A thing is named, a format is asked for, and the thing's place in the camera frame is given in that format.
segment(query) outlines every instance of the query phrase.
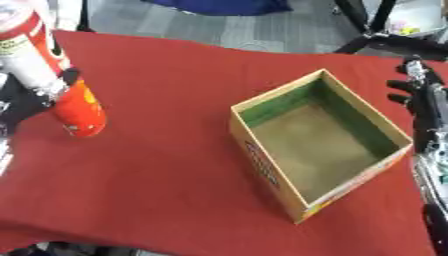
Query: spray can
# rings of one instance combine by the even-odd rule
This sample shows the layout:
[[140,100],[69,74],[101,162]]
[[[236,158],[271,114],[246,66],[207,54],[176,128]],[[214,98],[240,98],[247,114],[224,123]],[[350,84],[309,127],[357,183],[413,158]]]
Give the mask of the spray can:
[[104,128],[104,110],[84,79],[71,87],[59,79],[70,60],[26,0],[0,0],[0,62],[25,87],[50,96],[51,111],[72,135],[88,137]]

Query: gray floor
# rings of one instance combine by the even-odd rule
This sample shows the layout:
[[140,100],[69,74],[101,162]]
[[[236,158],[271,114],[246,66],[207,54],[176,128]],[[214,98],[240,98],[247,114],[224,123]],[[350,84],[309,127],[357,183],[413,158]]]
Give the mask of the gray floor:
[[357,35],[333,0],[290,0],[293,12],[256,17],[187,14],[140,0],[92,0],[98,32],[192,40],[268,52],[331,52]]

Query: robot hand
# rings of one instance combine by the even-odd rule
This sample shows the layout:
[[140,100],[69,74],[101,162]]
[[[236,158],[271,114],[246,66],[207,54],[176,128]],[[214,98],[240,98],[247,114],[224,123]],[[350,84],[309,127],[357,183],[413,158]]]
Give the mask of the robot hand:
[[[61,79],[71,86],[78,76],[79,71],[70,68],[62,72]],[[47,95],[26,89],[14,75],[8,74],[5,84],[0,89],[0,136],[11,136],[21,121],[52,106],[53,102]]]
[[436,140],[435,131],[448,125],[445,83],[419,57],[406,58],[397,71],[408,75],[408,81],[392,80],[387,85],[408,95],[389,94],[388,98],[405,105],[413,115],[415,151],[421,153]]
[[423,220],[437,255],[448,255],[448,98],[444,82],[418,57],[407,58],[397,71],[408,81],[388,81],[401,94],[388,98],[413,115],[413,176],[420,189]]

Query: open box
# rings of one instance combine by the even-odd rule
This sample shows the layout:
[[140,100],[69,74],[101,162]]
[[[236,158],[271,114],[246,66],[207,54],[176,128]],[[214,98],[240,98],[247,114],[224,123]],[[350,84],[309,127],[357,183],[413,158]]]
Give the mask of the open box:
[[232,134],[295,223],[387,169],[412,144],[326,70],[231,111]]

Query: red tablecloth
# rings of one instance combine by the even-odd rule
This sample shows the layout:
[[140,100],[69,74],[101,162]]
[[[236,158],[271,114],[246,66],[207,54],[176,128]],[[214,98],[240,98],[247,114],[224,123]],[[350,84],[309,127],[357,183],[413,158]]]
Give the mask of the red tablecloth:
[[79,140],[49,114],[23,123],[0,179],[0,251],[65,240],[181,255],[432,255],[409,158],[294,226],[228,132],[231,105],[320,68],[409,132],[386,100],[400,60],[58,36],[108,126]]

